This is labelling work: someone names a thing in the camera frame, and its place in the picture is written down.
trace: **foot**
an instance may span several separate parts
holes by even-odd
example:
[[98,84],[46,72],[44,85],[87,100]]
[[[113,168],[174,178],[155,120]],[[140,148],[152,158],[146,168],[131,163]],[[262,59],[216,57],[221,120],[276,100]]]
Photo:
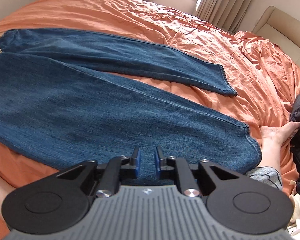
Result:
[[299,122],[288,122],[282,127],[261,126],[262,143],[272,142],[280,144],[292,138],[300,129]]

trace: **headboard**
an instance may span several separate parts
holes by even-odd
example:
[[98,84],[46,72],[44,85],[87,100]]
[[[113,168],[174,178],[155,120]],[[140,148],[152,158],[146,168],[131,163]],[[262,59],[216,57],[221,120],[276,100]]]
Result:
[[274,6],[269,6],[252,32],[278,44],[300,67],[300,22]]

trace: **jeans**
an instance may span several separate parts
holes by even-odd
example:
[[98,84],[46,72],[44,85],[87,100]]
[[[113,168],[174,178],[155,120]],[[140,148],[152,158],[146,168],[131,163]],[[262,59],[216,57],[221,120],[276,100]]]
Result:
[[52,58],[119,74],[150,77],[236,96],[221,65],[162,44],[71,29],[20,29],[0,38],[5,52]]
[[261,150],[243,122],[147,84],[48,57],[0,54],[0,142],[57,169],[142,147],[140,185],[155,183],[154,148],[240,173]]

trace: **ribbed gray panel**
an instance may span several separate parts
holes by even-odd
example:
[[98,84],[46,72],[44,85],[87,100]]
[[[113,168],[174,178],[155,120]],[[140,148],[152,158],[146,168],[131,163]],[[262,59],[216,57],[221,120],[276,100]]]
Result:
[[[150,194],[144,190],[150,188]],[[122,186],[110,198],[98,198],[78,224],[51,235],[12,231],[5,240],[291,240],[284,231],[245,235],[225,228],[200,198],[180,194],[175,185]]]

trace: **wrinkled bedding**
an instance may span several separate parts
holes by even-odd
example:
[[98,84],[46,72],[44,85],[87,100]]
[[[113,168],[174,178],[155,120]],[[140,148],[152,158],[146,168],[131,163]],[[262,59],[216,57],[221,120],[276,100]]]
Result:
[[[280,48],[250,32],[234,36],[172,8],[140,0],[39,0],[0,21],[0,36],[10,29],[74,28],[155,42],[180,49],[204,61],[223,65],[238,92],[225,97],[194,86],[126,76],[155,86],[245,122],[261,144],[260,126],[289,121],[300,94],[300,68]],[[287,142],[281,151],[283,191],[289,195],[298,179]],[[56,172],[0,143],[0,176],[14,187]],[[0,239],[8,233],[0,220]]]

